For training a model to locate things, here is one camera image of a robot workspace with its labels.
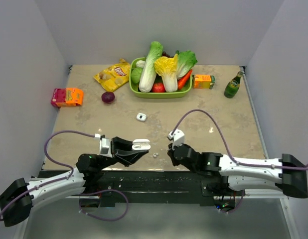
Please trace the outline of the white oval charging case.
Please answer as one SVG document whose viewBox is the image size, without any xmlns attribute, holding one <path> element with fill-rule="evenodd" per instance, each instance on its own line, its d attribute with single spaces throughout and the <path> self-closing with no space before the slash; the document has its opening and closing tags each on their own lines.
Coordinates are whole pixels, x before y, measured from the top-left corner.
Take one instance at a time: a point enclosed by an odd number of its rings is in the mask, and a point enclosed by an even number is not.
<svg viewBox="0 0 308 239">
<path fill-rule="evenodd" d="M 150 150 L 151 142 L 148 139 L 135 139 L 132 142 L 132 150 Z"/>
</svg>

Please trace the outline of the white square charging case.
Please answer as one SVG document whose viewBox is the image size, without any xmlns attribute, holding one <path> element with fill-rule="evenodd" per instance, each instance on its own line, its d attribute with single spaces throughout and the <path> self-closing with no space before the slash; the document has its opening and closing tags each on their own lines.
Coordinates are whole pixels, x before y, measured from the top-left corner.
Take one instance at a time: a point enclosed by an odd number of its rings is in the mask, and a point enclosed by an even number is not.
<svg viewBox="0 0 308 239">
<path fill-rule="evenodd" d="M 145 122 L 146 119 L 147 119 L 147 115 L 143 114 L 143 113 L 138 113 L 137 116 L 136 116 L 136 119 L 138 121 L 141 121 L 141 122 Z"/>
</svg>

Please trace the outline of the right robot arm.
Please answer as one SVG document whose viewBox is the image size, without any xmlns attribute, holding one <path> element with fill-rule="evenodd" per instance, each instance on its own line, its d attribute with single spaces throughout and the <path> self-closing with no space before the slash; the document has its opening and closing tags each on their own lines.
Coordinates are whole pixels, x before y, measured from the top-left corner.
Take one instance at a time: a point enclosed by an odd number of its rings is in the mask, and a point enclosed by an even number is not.
<svg viewBox="0 0 308 239">
<path fill-rule="evenodd" d="M 187 144 L 169 144 L 167 154 L 174 166 L 215 178 L 209 189 L 223 196 L 232 191 L 270 189 L 293 198 L 308 198 L 307 168 L 291 154 L 275 159 L 231 159 L 226 154 L 196 152 Z"/>
</svg>

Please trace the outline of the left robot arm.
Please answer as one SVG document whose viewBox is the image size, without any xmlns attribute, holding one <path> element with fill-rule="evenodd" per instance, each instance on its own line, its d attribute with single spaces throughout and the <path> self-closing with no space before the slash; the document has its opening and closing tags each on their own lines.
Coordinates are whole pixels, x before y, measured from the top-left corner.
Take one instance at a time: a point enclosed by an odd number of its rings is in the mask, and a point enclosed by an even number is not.
<svg viewBox="0 0 308 239">
<path fill-rule="evenodd" d="M 26 182 L 15 180 L 0 195 L 0 221 L 6 227 L 15 226 L 30 215 L 31 210 L 68 196 L 100 195 L 98 181 L 103 169 L 120 163 L 129 167 L 146 155 L 151 148 L 148 139 L 128 141 L 119 137 L 101 137 L 97 154 L 81 154 L 75 167 L 46 179 Z"/>
</svg>

